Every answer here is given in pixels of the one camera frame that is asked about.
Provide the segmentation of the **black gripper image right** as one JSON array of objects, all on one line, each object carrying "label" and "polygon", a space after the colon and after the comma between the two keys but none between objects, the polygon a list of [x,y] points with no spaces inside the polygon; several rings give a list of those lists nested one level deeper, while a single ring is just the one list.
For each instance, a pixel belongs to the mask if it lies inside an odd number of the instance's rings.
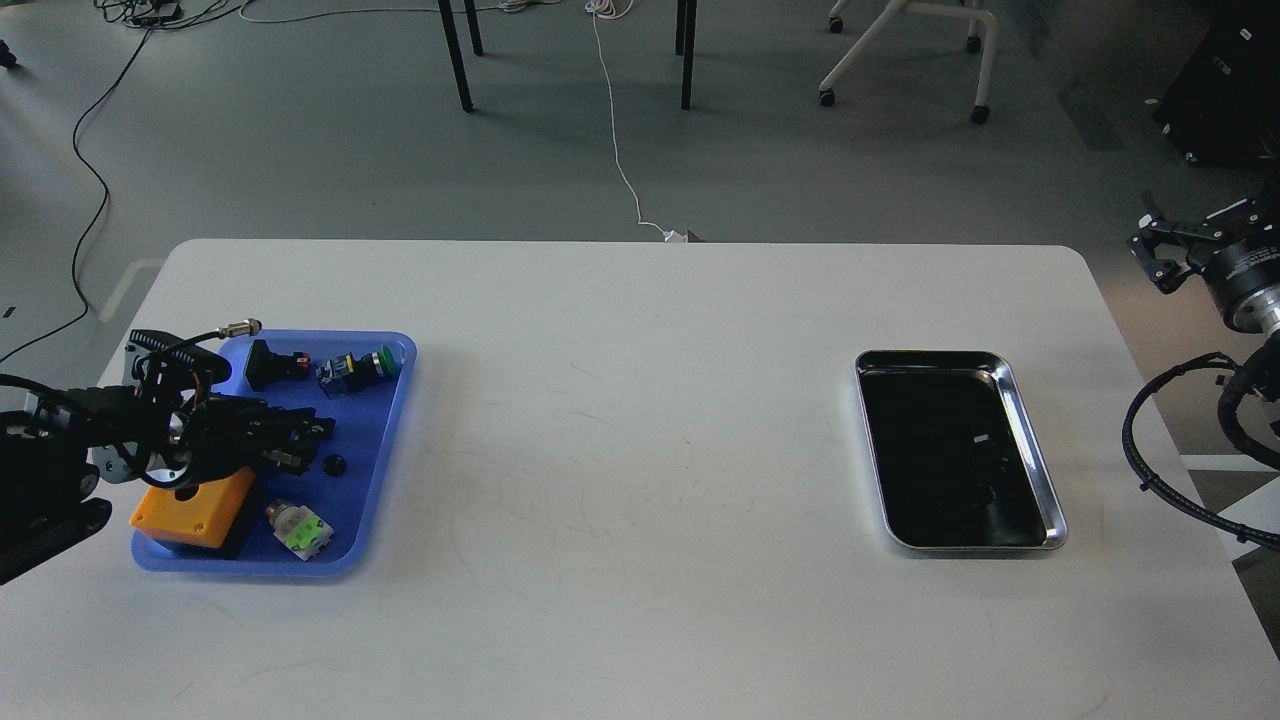
[{"label": "black gripper image right", "polygon": [[[1140,193],[1146,214],[1128,247],[1148,281],[1172,293],[1202,275],[1224,324],[1245,334],[1272,336],[1279,328],[1279,199],[1258,192],[1204,219],[1170,220],[1149,190]],[[1221,241],[1236,241],[1216,247]]]}]

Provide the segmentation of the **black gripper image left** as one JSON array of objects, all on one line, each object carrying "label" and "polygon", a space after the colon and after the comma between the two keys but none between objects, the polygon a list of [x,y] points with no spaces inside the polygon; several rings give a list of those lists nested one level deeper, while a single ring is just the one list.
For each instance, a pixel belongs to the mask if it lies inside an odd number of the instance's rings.
[{"label": "black gripper image left", "polygon": [[310,469],[317,450],[307,445],[328,442],[337,428],[334,418],[317,415],[315,407],[280,407],[212,392],[215,384],[230,378],[230,364],[201,345],[259,332],[219,328],[180,338],[164,331],[133,329],[128,334],[128,480],[180,489],[264,461],[282,473]]}]

